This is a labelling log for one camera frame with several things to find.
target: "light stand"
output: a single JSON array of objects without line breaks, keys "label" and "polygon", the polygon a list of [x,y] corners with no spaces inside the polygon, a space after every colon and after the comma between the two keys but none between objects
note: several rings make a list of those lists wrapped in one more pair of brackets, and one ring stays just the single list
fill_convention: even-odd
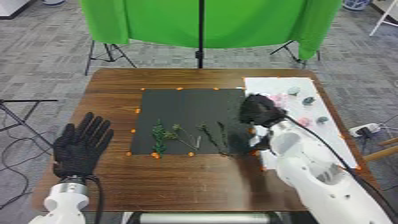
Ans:
[{"label": "light stand", "polygon": [[198,0],[198,49],[195,52],[197,68],[202,68],[204,59],[204,0]]},{"label": "light stand", "polygon": [[[106,62],[115,62],[118,58],[126,58],[127,60],[127,63],[131,64],[133,68],[136,68],[118,46],[115,44],[102,44],[102,47],[104,47],[104,54],[108,55],[108,59],[101,59],[99,57],[104,55],[101,54],[97,57],[92,57],[92,52],[94,52],[94,47],[95,47],[95,41],[92,40],[90,42],[90,51],[88,51],[88,60],[86,60],[86,66],[85,66],[85,72],[83,72],[83,75],[86,76],[88,75],[88,69],[90,69],[90,61],[94,60],[101,60],[101,61],[106,61]],[[118,51],[120,53],[120,56],[118,58],[113,58],[113,50]]]},{"label": "light stand", "polygon": [[[293,43],[294,41],[293,40],[289,40],[287,41],[287,43],[269,52],[269,55],[273,55],[282,49],[289,52],[289,56],[291,56],[291,58],[293,58],[293,60],[294,60],[294,62],[298,63],[298,64],[301,64],[301,69],[305,68],[305,66],[307,66],[307,61],[303,61],[301,59],[298,59],[296,57],[294,57],[294,54],[291,53],[291,50],[289,50],[289,44]],[[319,50],[316,51],[316,57],[317,57],[317,61],[319,61]]]},{"label": "light stand", "polygon": [[[30,117],[30,115],[33,113],[33,110],[35,110],[35,108],[38,106],[38,103],[42,103],[42,102],[56,102],[56,101],[58,100],[0,100],[0,110],[5,112],[5,114],[10,116],[10,118],[15,121],[15,124],[12,124],[6,127],[3,127],[0,129],[0,132],[6,131],[10,128],[14,128],[17,126],[22,126],[28,129],[28,131],[33,133],[37,138],[42,140],[42,142],[47,144],[49,147],[53,147],[53,144],[47,142],[47,140],[40,136],[38,132],[33,130],[33,128],[26,124],[26,120],[28,120],[28,117]],[[5,106],[5,103],[33,103],[33,106],[31,106],[31,108],[28,110],[28,113],[26,113],[22,118],[19,118],[17,115],[14,114],[14,112],[10,111],[10,109]]]}]

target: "green backdrop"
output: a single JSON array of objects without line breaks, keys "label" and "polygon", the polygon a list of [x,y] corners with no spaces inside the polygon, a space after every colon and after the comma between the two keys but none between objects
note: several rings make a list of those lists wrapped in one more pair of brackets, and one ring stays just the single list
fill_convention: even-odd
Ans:
[{"label": "green backdrop", "polygon": [[[79,0],[92,39],[197,47],[198,0]],[[319,48],[340,0],[205,0],[204,47],[298,41],[298,58]]]}]

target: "small flower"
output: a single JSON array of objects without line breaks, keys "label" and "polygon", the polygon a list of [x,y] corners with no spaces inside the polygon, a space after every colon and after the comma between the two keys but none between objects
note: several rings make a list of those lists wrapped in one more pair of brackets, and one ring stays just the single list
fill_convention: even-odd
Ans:
[{"label": "small flower", "polygon": [[175,140],[177,139],[177,134],[173,132],[165,132],[165,139],[166,140]]},{"label": "small flower", "polygon": [[173,131],[182,130],[182,127],[181,127],[181,125],[179,125],[179,124],[173,124],[173,125],[172,125],[172,130],[173,130]]}]

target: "wooden table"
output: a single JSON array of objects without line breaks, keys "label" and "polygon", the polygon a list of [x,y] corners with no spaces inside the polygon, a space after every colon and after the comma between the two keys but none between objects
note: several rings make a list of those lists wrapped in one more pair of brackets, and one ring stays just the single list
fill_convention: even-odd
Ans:
[{"label": "wooden table", "polygon": [[[101,69],[88,83],[70,122],[88,111],[111,121],[115,136],[101,157],[95,174],[101,178],[104,211],[300,211],[305,210],[294,190],[277,178],[275,171],[259,171],[253,157],[220,155],[166,155],[159,160],[147,155],[126,156],[140,107],[141,88],[234,88],[241,77],[309,77],[362,167],[358,174],[374,185],[364,160],[342,127],[335,109],[316,79],[305,70],[277,69]],[[47,166],[33,190],[33,208],[56,178]],[[88,187],[95,208],[95,187]]]}]

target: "black glove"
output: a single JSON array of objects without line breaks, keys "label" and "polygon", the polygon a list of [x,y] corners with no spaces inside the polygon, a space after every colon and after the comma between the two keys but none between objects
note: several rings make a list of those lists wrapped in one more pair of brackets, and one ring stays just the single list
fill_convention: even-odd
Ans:
[{"label": "black glove", "polygon": [[74,128],[65,125],[63,133],[53,143],[53,174],[56,177],[92,175],[95,163],[113,137],[110,121],[86,113]]},{"label": "black glove", "polygon": [[262,95],[248,95],[239,106],[239,122],[269,128],[285,117],[285,110],[275,107],[273,101]]}]

